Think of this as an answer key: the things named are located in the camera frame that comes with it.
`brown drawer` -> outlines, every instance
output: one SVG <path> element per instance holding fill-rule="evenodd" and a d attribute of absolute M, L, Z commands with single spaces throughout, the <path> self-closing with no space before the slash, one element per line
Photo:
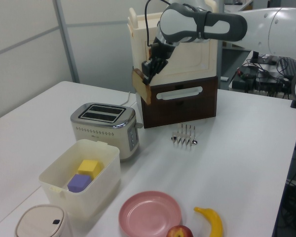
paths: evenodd
<path fill-rule="evenodd" d="M 202 91 L 188 97 L 157 99 L 159 93 L 194 87 L 202 87 Z M 217 89 L 217 77 L 146 86 L 144 96 L 140 93 L 144 128 L 215 117 Z"/>

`banana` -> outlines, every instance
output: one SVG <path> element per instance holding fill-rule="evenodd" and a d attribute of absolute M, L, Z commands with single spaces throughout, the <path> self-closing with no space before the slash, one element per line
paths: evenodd
<path fill-rule="evenodd" d="M 210 237 L 223 236 L 222 220 L 216 211 L 210 208 L 204 209 L 200 207 L 195 207 L 194 211 L 201 213 L 211 223 L 212 231 L 209 235 Z"/>

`purple sponge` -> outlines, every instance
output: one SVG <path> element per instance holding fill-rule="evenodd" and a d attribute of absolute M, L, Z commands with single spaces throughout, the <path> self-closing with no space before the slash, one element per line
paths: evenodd
<path fill-rule="evenodd" d="M 70 192 L 79 193 L 88 187 L 91 181 L 92 180 L 89 175 L 75 174 L 68 183 L 68 189 Z"/>

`toaster lever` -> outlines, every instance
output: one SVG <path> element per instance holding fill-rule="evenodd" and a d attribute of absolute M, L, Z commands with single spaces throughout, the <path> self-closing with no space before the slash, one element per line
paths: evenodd
<path fill-rule="evenodd" d="M 136 123 L 135 128 L 142 128 L 144 125 L 140 122 Z"/>

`pink plate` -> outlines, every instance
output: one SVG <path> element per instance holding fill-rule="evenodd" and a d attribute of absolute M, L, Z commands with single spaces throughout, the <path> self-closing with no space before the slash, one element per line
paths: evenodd
<path fill-rule="evenodd" d="M 171 227 L 180 224 L 181 210 L 171 196 L 147 191 L 123 204 L 118 221 L 129 237 L 165 237 Z"/>

